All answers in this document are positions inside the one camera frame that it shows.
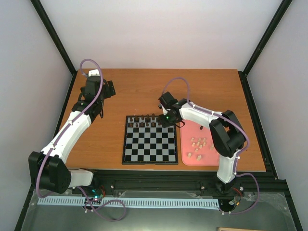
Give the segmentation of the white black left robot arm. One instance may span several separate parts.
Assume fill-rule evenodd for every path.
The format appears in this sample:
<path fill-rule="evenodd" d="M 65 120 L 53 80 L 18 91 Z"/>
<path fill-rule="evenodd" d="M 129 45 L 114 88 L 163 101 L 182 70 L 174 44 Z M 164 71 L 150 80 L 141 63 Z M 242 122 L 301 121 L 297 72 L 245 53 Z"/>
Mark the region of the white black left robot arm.
<path fill-rule="evenodd" d="M 96 193 L 100 181 L 90 170 L 68 169 L 67 159 L 82 133 L 94 120 L 103 117 L 104 100 L 114 96 L 112 81 L 102 77 L 101 70 L 90 70 L 85 86 L 74 104 L 68 120 L 52 141 L 40 152 L 32 152 L 28 158 L 31 182 L 36 191 L 41 189 L 64 193 L 69 188 L 83 186 L 88 193 Z"/>

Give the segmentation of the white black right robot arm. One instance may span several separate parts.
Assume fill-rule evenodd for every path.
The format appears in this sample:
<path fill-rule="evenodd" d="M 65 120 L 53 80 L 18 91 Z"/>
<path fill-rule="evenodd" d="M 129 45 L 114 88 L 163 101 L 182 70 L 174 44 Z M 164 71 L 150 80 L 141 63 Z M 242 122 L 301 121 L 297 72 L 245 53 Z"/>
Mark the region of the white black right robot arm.
<path fill-rule="evenodd" d="M 188 99 L 177 100 L 170 92 L 159 97 L 163 113 L 158 116 L 166 128 L 186 121 L 192 121 L 210 130 L 213 145 L 219 153 L 217 178 L 225 185 L 237 176 L 237 162 L 240 154 L 248 149 L 250 140 L 233 111 L 215 112 L 202 108 Z"/>

